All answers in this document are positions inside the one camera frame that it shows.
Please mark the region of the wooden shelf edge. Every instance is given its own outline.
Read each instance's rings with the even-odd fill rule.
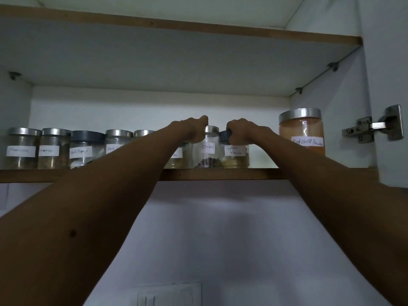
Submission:
[[[375,168],[352,169],[372,180],[378,181]],[[69,170],[0,170],[0,183],[54,182]],[[182,180],[284,180],[280,169],[167,169],[161,181]]]
[[[0,5],[0,16],[62,20],[73,23],[110,24],[117,26],[134,26],[203,33],[268,37],[275,39],[313,41],[344,45],[360,46],[363,44],[363,39],[359,36],[311,33],[266,28],[252,28],[241,27],[236,25],[229,26],[220,24],[205,24],[200,22],[163,20],[154,18],[77,12],[72,10],[57,10],[51,8],[15,6],[4,4]]]

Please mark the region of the metal hinge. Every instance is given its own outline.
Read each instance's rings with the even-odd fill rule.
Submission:
[[[402,127],[401,106],[392,105],[385,109],[385,115],[378,122],[373,122],[371,117],[357,120],[357,126],[342,130],[343,137],[358,137],[361,144],[374,141],[374,131],[380,131],[388,136],[389,141],[404,138]]]

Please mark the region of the handwritten label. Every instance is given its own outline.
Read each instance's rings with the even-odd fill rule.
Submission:
[[[35,158],[35,146],[7,146],[6,157]]]
[[[115,151],[119,147],[123,146],[123,144],[106,144],[106,154]]]
[[[246,146],[225,145],[224,150],[226,156],[245,157],[247,154]]]
[[[58,157],[60,155],[60,147],[53,145],[40,145],[38,150],[39,157]]]
[[[92,146],[75,147],[69,149],[69,159],[92,157]]]
[[[181,159],[183,157],[183,147],[177,148],[171,158]]]
[[[211,153],[215,154],[215,143],[211,142],[201,142],[200,150],[202,153]]]
[[[296,144],[301,146],[315,146],[324,147],[324,140],[322,137],[317,136],[292,136],[290,139]]]

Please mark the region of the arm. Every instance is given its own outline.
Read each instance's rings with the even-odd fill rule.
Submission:
[[[206,116],[74,169],[0,219],[0,304],[81,306],[122,246],[172,153]]]
[[[408,305],[408,196],[245,119],[230,143],[256,144],[282,169],[365,278],[395,306]]]

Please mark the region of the dark gray lid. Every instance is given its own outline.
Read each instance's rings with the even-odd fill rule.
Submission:
[[[206,126],[205,127],[205,133],[220,133],[220,129],[216,126]]]
[[[154,130],[136,130],[135,131],[135,137],[146,136],[146,135],[151,134],[153,132],[154,132]]]
[[[126,130],[106,130],[106,136],[121,136],[133,138],[133,132]]]
[[[322,111],[319,108],[297,108],[287,110],[284,113],[279,115],[279,124],[283,123],[284,121],[295,119],[295,118],[302,118],[302,117],[314,117],[314,118],[322,118]]]
[[[39,136],[41,135],[41,130],[38,129],[31,129],[31,128],[9,128],[7,130],[9,135],[34,135]]]
[[[71,136],[72,131],[59,128],[43,128],[41,135]]]
[[[105,143],[105,134],[93,131],[72,131],[71,142]]]
[[[231,130],[221,131],[220,132],[220,143],[223,145],[229,145],[229,138],[232,134]]]

